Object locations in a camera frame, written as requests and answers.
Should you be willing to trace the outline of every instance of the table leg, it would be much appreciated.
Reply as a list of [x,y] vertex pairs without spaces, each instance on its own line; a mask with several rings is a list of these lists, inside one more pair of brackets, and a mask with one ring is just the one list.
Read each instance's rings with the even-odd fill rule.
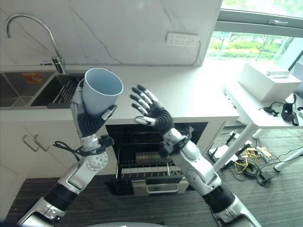
[[253,135],[252,137],[256,140],[259,138],[259,136],[264,132],[264,129],[258,129]]
[[240,136],[230,145],[225,154],[216,161],[214,164],[214,170],[219,171],[224,164],[240,149],[245,142],[250,139],[252,134],[257,131],[258,127],[250,122],[246,128],[241,132]]
[[274,169],[278,172],[280,172],[285,167],[288,167],[295,161],[298,161],[299,159],[303,158],[303,148],[299,149],[297,152],[283,160],[281,163],[275,165]]

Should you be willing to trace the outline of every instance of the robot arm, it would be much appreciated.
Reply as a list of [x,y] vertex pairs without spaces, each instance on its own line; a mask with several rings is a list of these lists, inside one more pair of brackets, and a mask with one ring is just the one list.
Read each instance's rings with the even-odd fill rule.
[[131,98],[141,106],[132,104],[143,116],[135,118],[139,124],[159,130],[163,136],[160,149],[162,158],[170,158],[178,166],[190,185],[209,205],[219,226],[260,227],[259,222],[231,191],[222,184],[213,166],[201,155],[200,149],[174,128],[171,115],[146,88],[138,85],[133,91],[139,96]]
[[[96,132],[114,113],[117,106],[113,105],[99,117],[91,118],[84,109],[82,87],[83,81],[78,84],[71,103],[71,112],[82,145],[78,152],[82,157],[57,181],[49,193],[40,198],[20,219],[17,223],[20,226],[54,226],[93,177],[107,165],[108,156],[105,149],[114,142],[107,136],[98,139]],[[58,141],[55,144],[59,148],[66,148]]]

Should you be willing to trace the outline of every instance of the white box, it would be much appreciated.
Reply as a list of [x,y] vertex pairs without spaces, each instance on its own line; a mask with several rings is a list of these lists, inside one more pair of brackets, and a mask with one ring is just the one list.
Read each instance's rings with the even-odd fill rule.
[[291,74],[287,78],[272,78],[266,73],[266,65],[258,62],[246,63],[238,82],[261,102],[285,100],[301,83]]

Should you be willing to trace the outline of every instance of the orange label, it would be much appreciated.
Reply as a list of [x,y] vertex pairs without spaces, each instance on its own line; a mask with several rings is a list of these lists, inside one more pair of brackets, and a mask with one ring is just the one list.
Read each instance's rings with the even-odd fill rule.
[[43,78],[39,72],[23,72],[22,75],[29,84],[43,83]]

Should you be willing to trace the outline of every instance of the dark floor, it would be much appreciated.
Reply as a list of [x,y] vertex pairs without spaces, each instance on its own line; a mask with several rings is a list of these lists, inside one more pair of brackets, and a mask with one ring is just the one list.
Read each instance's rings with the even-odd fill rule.
[[[227,138],[228,135],[219,136],[214,146],[224,144]],[[268,130],[260,137],[260,142],[270,152],[279,155],[303,145],[303,130]],[[273,171],[272,167],[269,166],[268,171]],[[236,181],[230,170],[219,175],[262,226],[301,227],[302,171],[303,159],[275,174],[269,188],[261,187],[253,179]],[[104,176],[94,178],[56,226],[82,227],[116,221],[165,222],[180,227],[217,226],[208,207],[194,191],[160,197],[113,196],[103,184],[104,180]],[[16,222],[32,203],[47,193],[55,181],[56,179],[27,179],[6,220]]]

